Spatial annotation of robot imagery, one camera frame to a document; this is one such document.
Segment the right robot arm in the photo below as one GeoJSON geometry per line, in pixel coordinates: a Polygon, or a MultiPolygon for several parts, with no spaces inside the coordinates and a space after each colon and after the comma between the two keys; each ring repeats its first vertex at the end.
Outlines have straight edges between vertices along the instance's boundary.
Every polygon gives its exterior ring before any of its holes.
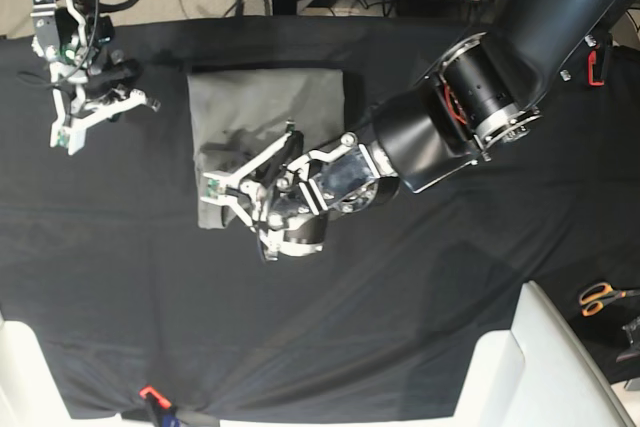
{"type": "Polygon", "coordinates": [[[47,63],[49,77],[19,76],[52,92],[65,126],[97,112],[117,118],[133,98],[142,66],[109,47],[112,12],[101,0],[32,0],[32,48],[47,63]]]}

